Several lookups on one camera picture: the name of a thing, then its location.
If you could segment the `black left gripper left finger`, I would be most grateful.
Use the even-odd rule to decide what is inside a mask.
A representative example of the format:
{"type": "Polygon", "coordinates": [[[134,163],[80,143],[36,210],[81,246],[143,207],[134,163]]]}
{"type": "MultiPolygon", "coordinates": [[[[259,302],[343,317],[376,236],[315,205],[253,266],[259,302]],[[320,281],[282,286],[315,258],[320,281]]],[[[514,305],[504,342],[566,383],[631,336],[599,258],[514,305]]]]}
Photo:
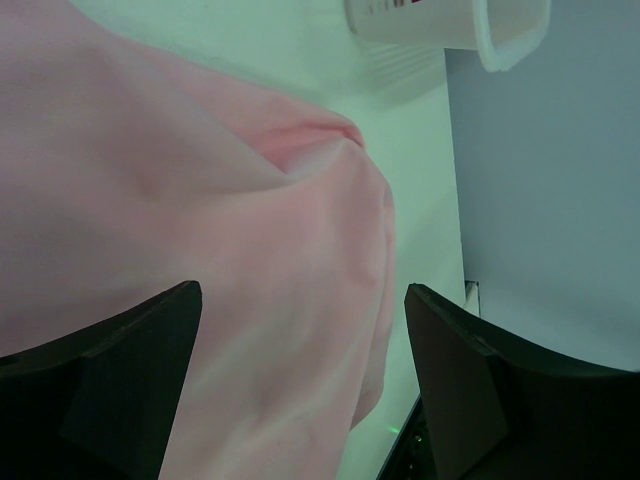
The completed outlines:
{"type": "Polygon", "coordinates": [[[188,281],[3,357],[2,478],[158,478],[200,318],[188,281]]]}

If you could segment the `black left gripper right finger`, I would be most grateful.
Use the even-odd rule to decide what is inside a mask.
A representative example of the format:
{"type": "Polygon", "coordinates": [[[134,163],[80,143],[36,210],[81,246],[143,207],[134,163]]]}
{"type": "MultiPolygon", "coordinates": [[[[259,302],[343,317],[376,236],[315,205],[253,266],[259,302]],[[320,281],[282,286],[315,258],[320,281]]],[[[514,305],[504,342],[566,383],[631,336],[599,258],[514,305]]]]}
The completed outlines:
{"type": "Polygon", "coordinates": [[[635,479],[639,376],[495,326],[421,284],[405,312],[441,479],[635,479]]]}

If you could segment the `pink t shirt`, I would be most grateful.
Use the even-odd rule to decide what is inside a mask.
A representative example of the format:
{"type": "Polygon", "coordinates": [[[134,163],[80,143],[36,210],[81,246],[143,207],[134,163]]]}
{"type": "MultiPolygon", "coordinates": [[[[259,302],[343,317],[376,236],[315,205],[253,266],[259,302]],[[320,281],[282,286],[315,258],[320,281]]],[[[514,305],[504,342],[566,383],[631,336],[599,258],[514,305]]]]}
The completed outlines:
{"type": "Polygon", "coordinates": [[[67,1],[2,3],[1,350],[199,282],[163,478],[334,478],[381,396],[394,270],[350,121],[67,1]]]}

